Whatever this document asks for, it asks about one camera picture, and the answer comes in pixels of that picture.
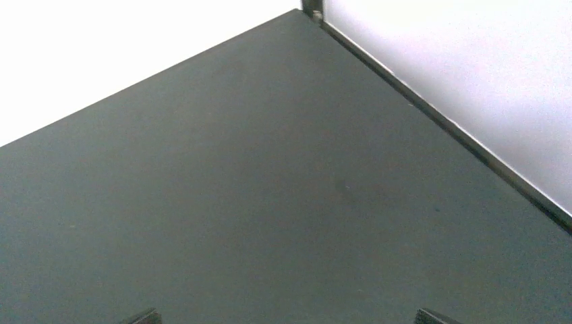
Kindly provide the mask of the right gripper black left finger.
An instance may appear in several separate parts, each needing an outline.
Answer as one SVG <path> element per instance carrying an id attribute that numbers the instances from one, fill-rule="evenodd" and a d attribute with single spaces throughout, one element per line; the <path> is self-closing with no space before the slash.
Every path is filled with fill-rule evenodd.
<path id="1" fill-rule="evenodd" d="M 126 319 L 119 324 L 161 324 L 162 316 L 155 308 L 148 308 Z"/>

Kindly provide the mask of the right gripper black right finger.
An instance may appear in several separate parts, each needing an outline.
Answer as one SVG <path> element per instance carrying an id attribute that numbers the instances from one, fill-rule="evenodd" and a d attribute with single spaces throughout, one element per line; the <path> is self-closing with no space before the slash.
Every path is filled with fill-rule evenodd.
<path id="1" fill-rule="evenodd" d="M 414 319 L 415 324 L 461 324 L 460 322 L 428 308 L 419 308 Z"/>

